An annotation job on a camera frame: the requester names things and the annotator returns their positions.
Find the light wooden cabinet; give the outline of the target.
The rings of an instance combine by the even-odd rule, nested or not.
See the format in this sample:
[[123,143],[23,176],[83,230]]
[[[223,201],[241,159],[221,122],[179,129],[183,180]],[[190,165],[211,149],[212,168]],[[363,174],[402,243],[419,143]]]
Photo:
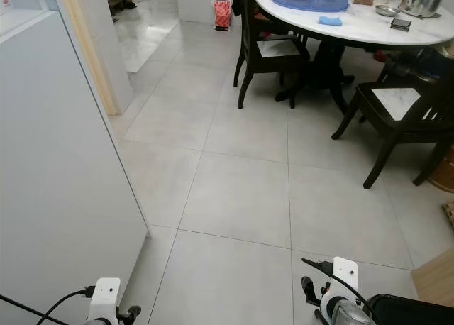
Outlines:
[[454,247],[411,271],[422,302],[454,308]]

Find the dark wooden dining chair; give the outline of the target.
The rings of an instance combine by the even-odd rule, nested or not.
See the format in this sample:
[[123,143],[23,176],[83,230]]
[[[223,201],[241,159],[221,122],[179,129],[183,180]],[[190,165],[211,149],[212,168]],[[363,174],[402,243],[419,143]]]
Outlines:
[[286,72],[298,72],[307,65],[309,52],[297,36],[268,19],[259,19],[254,0],[233,0],[233,10],[241,20],[240,50],[233,86],[238,86],[240,69],[245,69],[237,107],[243,108],[245,95],[256,73],[279,73],[283,83]]
[[440,78],[428,85],[359,84],[331,139],[341,139],[357,112],[382,140],[363,188],[372,189],[397,145],[433,143],[425,165],[413,179],[414,185],[421,185],[454,146],[454,59],[447,57]]

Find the small black box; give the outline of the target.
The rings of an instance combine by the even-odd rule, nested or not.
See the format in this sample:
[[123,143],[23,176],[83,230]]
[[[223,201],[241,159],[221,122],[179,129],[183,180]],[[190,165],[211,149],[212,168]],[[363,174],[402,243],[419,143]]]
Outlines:
[[402,18],[393,18],[392,21],[390,21],[390,28],[403,32],[409,32],[411,24],[412,21],[404,20]]

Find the red patterned bag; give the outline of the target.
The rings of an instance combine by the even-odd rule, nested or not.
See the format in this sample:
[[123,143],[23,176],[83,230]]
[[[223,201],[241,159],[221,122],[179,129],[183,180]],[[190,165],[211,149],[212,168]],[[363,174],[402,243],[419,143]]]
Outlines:
[[233,0],[213,0],[211,1],[214,13],[214,28],[217,31],[229,32],[231,29],[231,19],[233,19]]

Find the steel bowl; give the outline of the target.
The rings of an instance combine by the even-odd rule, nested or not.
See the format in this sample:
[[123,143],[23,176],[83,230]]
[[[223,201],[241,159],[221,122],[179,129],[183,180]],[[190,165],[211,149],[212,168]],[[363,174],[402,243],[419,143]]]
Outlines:
[[376,5],[375,11],[380,16],[386,16],[386,17],[398,16],[398,14],[400,12],[399,9],[389,6],[389,5]]

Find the white low cabinet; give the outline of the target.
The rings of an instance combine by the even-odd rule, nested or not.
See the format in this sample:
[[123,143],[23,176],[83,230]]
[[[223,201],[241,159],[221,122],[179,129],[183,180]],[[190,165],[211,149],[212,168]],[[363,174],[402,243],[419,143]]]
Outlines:
[[213,1],[215,0],[177,0],[179,20],[205,23],[208,27],[214,27]]

